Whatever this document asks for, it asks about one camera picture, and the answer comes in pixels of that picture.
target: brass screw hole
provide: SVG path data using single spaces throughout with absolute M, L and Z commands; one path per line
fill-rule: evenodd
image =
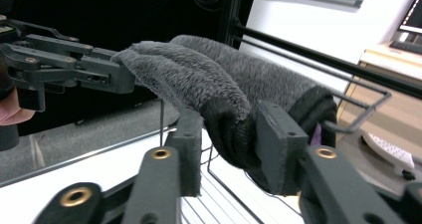
M 27 58 L 27 59 L 25 59 L 25 61 L 27 61 L 29 63 L 35 63 L 35 62 L 37 62 L 37 60 L 35 58 Z
M 171 152 L 167 149 L 158 149 L 152 153 L 152 157 L 155 159 L 165 159 L 171 155 Z
M 140 219 L 140 224 L 155 224 L 158 222 L 158 218 L 154 213 L 146 213 L 142 219 Z
M 91 198 L 93 192 L 90 191 L 87 187 L 79 187 L 72 189 L 65 193 L 60 199 L 60 204 L 65 207 L 78 206 L 85 203 L 88 199 Z
M 369 224 L 384 224 L 384 220 L 372 213 L 363 214 L 363 219 Z
M 73 58 L 65 58 L 65 61 L 66 62 L 73 62 L 75 59 L 73 59 Z
M 316 154 L 323 158 L 336 158 L 337 154 L 326 148 L 319 148 L 316 150 Z

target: black handle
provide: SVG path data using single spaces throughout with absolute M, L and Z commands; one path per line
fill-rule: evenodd
M 0 61 L 0 101 L 13 92 L 14 86 L 7 75 L 6 67 Z M 0 126 L 0 151 L 15 147 L 19 143 L 18 126 L 16 124 Z

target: human hand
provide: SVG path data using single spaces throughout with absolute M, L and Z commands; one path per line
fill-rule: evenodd
M 4 100 L 0 101 L 0 126 L 26 121 L 34 115 L 34 111 L 19 107 L 16 89 Z

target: gray fur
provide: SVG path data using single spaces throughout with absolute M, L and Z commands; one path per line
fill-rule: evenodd
M 301 74 L 206 38 L 181 35 L 170 43 L 195 50 L 219 64 L 248 97 L 253 113 L 258 100 L 289 111 L 295 101 L 316 85 Z
M 113 56 L 147 87 L 178 109 L 197 111 L 214 98 L 224 98 L 237 120 L 251 112 L 246 96 L 229 75 L 208 57 L 176 44 L 141 42 Z

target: monitor screen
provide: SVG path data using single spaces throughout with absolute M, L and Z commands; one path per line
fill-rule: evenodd
M 422 0 L 414 0 L 405 14 L 399 30 L 422 35 Z

